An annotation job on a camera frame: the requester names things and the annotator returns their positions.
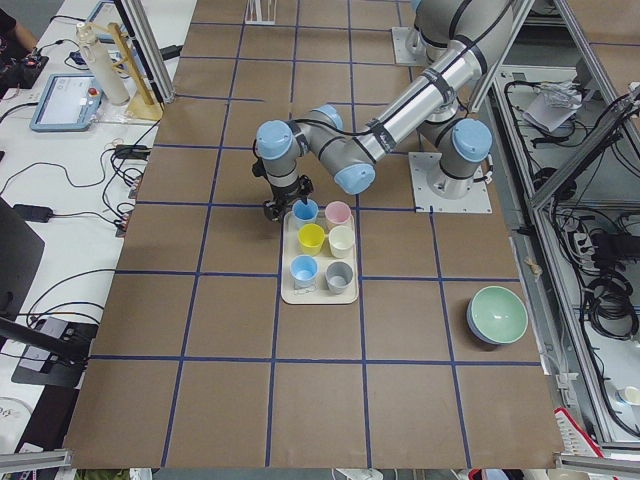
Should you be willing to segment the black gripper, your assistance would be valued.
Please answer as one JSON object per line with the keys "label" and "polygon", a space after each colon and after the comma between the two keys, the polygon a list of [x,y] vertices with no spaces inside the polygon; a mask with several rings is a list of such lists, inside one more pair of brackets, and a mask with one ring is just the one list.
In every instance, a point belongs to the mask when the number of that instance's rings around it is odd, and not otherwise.
{"label": "black gripper", "polygon": [[287,210],[300,200],[301,209],[310,207],[309,196],[314,191],[311,179],[306,175],[293,173],[289,177],[267,176],[273,194],[271,200],[263,203],[265,217],[273,222],[281,222]]}

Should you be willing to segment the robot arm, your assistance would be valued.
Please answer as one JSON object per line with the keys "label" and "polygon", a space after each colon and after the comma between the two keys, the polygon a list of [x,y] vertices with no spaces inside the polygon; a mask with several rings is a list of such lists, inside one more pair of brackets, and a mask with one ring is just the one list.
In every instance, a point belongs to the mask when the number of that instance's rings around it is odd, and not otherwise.
{"label": "robot arm", "polygon": [[514,20],[511,1],[415,1],[414,30],[435,60],[378,116],[358,132],[347,132],[331,105],[293,120],[260,125],[254,140],[252,172],[268,181],[272,199],[267,219],[280,222],[298,199],[313,191],[299,174],[298,158],[313,153],[349,195],[374,181],[375,165],[429,117],[452,106],[457,92],[481,78],[506,48]]}

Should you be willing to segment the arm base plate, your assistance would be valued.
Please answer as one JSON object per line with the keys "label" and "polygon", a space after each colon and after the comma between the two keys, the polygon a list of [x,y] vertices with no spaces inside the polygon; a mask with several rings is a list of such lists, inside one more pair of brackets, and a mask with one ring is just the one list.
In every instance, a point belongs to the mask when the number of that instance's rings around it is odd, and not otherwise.
{"label": "arm base plate", "polygon": [[441,154],[410,152],[408,154],[415,210],[420,213],[491,214],[491,203],[485,181],[471,180],[461,198],[445,198],[434,191],[436,169]]}
{"label": "arm base plate", "polygon": [[395,63],[401,66],[426,66],[429,64],[426,46],[413,27],[391,29]]}

